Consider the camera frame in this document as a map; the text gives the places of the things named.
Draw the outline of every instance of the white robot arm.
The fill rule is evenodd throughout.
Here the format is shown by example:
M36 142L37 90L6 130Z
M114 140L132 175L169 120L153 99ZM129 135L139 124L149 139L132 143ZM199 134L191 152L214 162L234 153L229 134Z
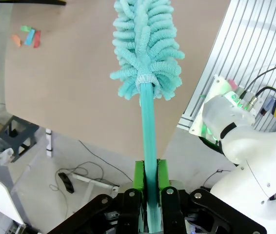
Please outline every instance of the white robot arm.
M255 131L255 118L225 96L204 104L203 122L221 142L224 155L238 164L211 193L276 234L276 133Z

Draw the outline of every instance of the metal plate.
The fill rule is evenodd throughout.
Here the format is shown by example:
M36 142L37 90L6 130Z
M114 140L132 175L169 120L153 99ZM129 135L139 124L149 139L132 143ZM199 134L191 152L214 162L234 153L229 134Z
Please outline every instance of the metal plate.
M219 30L210 58L178 127L189 130L213 83L214 75L233 79L246 87L258 74L276 66L276 1L232 0ZM276 70L260 78L251 88L276 88ZM262 94L265 99L268 90ZM255 124L259 131L276 131L276 119L266 114Z

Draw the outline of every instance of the bolt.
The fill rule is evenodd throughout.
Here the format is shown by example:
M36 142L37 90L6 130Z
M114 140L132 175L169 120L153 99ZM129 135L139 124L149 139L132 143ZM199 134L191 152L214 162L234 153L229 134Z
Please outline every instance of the bolt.
M104 199L102 199L101 202L102 202L103 204L107 204L107 203L108 203L108 199L104 198Z
M168 190L166 191L166 193L167 193L167 194L173 194L173 193L174 193L174 190L168 189Z
M200 194L200 193L196 193L196 194L195 194L195 198L196 198L196 199L200 199L201 197L202 197L202 194Z

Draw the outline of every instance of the microfiber bristle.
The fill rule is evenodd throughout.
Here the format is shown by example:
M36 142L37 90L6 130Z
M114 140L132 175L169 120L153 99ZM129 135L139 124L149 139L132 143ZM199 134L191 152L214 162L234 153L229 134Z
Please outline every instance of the microfiber bristle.
M152 82L154 98L171 99L182 82L181 67L176 59L183 59L175 42L176 28L172 21L173 7L169 0L117 0L114 8L118 18L113 25L117 31L115 54L121 69L111 73L123 85L118 95L130 99L138 94L140 83Z

